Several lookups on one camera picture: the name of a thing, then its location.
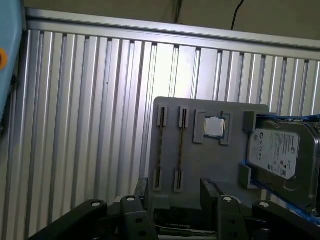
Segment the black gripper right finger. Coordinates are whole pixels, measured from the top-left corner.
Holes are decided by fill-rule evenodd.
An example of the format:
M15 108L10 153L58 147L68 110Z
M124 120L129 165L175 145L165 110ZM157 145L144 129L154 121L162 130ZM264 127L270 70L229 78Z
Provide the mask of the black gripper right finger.
M200 180L200 205L219 240L318 240L320 228L278 204L247 207L210 179Z

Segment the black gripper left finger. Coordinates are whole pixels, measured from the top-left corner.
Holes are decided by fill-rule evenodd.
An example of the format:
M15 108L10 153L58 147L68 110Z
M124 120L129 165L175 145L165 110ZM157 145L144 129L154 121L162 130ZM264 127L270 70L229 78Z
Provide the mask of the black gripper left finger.
M32 240L157 240L147 212L149 179L138 179L133 195L108 205L90 199L30 237Z

